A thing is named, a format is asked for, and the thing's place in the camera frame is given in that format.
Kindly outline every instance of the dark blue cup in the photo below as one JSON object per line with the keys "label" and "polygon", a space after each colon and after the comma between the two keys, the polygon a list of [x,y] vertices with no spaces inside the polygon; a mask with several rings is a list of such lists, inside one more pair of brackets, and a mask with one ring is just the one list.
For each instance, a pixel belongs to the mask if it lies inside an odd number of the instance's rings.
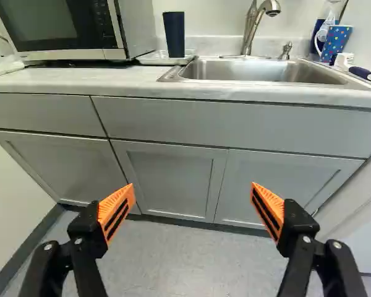
{"label": "dark blue cup", "polygon": [[169,58],[183,58],[186,50],[184,46],[184,11],[168,11],[162,13],[162,16]]}

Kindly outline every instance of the faucet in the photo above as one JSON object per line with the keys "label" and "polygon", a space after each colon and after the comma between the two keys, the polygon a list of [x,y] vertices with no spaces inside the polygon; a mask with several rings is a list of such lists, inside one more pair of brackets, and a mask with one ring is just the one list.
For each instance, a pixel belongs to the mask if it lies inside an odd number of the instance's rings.
{"label": "faucet", "polygon": [[264,0],[257,9],[257,0],[253,0],[252,5],[247,11],[245,30],[242,42],[241,55],[250,56],[252,52],[252,43],[260,25],[263,14],[275,17],[281,12],[280,4],[277,0]]}

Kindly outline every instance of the microwave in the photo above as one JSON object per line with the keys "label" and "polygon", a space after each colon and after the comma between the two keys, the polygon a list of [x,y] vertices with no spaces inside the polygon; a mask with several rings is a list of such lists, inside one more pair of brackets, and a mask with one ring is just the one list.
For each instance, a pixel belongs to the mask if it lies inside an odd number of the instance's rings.
{"label": "microwave", "polygon": [[151,0],[0,0],[24,61],[129,60],[156,49]]}

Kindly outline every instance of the drawer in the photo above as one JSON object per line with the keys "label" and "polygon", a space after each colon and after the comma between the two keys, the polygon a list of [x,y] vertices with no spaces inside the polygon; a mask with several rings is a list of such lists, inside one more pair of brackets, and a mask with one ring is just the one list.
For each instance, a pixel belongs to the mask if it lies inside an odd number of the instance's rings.
{"label": "drawer", "polygon": [[110,137],[368,158],[371,112],[92,97]]}
{"label": "drawer", "polygon": [[105,136],[88,96],[0,93],[0,128]]}

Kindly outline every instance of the cabinet door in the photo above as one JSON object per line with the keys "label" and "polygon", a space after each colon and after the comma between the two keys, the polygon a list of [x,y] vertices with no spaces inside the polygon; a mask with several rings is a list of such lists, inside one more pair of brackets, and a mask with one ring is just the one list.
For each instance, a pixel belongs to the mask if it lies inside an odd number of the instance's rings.
{"label": "cabinet door", "polygon": [[59,202],[85,205],[127,184],[108,140],[0,131],[0,143]]}
{"label": "cabinet door", "polygon": [[252,181],[281,198],[296,200],[312,213],[362,163],[355,159],[230,150],[215,223],[263,228],[250,204]]}
{"label": "cabinet door", "polygon": [[113,140],[142,213],[213,222],[227,150]]}

